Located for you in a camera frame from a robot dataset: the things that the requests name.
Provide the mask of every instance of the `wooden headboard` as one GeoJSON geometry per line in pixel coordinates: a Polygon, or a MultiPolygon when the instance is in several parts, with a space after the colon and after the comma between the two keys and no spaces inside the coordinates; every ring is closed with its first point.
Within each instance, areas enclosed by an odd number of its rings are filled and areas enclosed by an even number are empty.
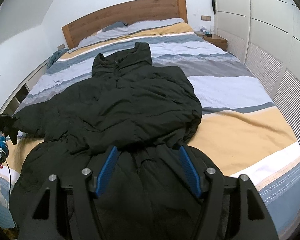
{"type": "Polygon", "coordinates": [[[145,20],[182,18],[186,23],[186,0],[135,0],[103,8],[62,27],[69,49],[93,33],[118,21],[133,24],[145,20]]]}

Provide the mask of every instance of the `slatted panel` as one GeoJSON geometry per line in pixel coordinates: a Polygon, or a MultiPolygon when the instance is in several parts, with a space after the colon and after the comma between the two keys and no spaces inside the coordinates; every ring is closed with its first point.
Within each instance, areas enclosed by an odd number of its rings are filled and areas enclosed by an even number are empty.
{"type": "Polygon", "coordinates": [[[238,36],[235,36],[219,28],[218,35],[227,40],[227,51],[235,55],[239,60],[242,61],[245,53],[245,41],[238,36]]]}
{"type": "Polygon", "coordinates": [[[274,102],[293,128],[300,143],[300,81],[287,69],[274,102]]]}
{"type": "Polygon", "coordinates": [[[249,42],[245,65],[259,79],[270,95],[278,79],[282,62],[249,42]]]}

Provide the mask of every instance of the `blue gripper pad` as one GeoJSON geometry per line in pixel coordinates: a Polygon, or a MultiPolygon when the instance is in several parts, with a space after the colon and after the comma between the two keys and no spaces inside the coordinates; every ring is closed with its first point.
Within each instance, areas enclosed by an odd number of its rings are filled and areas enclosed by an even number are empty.
{"type": "Polygon", "coordinates": [[[112,172],[114,171],[114,167],[118,161],[118,157],[118,149],[114,146],[98,175],[96,188],[97,197],[100,197],[106,191],[106,187],[108,186],[112,172]]]}
{"type": "Polygon", "coordinates": [[[186,179],[188,182],[188,185],[191,189],[191,192],[197,197],[200,198],[202,191],[200,188],[200,177],[197,173],[192,161],[190,160],[190,157],[186,151],[186,149],[181,146],[179,149],[179,158],[181,162],[181,166],[183,168],[183,171],[186,175],[186,179]]]}

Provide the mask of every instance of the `silver bolt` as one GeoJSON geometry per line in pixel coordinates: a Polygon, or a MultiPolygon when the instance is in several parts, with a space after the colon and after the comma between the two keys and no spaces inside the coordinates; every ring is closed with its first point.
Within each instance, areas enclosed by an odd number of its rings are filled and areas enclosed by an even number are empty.
{"type": "Polygon", "coordinates": [[[91,170],[90,170],[89,168],[84,168],[84,169],[81,171],[81,173],[82,173],[83,175],[88,175],[88,174],[90,174],[90,172],[91,172],[91,170]]]}
{"type": "Polygon", "coordinates": [[[241,174],[240,179],[242,179],[243,181],[247,181],[249,177],[246,174],[241,174]]]}
{"type": "Polygon", "coordinates": [[[207,168],[207,173],[209,173],[210,175],[215,174],[216,170],[214,168],[207,168]]]}
{"type": "Polygon", "coordinates": [[[51,175],[49,176],[49,180],[50,180],[50,181],[55,181],[56,179],[57,179],[57,176],[54,175],[54,174],[51,174],[51,175]]]}

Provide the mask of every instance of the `black cable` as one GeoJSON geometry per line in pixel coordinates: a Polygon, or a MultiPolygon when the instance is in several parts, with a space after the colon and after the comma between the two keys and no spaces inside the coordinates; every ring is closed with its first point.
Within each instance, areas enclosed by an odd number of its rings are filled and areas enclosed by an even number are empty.
{"type": "MultiPolygon", "coordinates": [[[[8,170],[9,170],[9,204],[10,204],[10,195],[11,195],[11,173],[10,173],[10,168],[9,168],[8,163],[7,163],[7,160],[6,160],[6,164],[7,164],[8,170]]],[[[16,222],[14,221],[13,218],[12,218],[12,220],[13,220],[13,223],[14,223],[16,229],[18,230],[18,227],[17,227],[16,222]]]]}

